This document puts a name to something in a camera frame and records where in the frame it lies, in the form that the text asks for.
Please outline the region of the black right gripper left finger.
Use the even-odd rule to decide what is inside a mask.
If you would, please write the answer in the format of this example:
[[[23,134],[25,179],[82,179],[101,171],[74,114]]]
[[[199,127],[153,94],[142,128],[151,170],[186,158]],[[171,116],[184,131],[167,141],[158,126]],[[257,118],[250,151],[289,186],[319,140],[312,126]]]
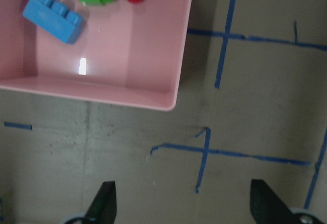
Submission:
[[[61,223],[114,223],[117,214],[115,181],[103,182],[85,214],[67,217]]]

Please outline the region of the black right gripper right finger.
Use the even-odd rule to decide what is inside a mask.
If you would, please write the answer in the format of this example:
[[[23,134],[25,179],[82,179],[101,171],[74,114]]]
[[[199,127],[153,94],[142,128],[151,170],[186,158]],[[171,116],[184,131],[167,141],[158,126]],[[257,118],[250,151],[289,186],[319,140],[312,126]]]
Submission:
[[[250,213],[259,224],[323,223],[306,210],[289,208],[261,179],[252,179],[250,183]]]

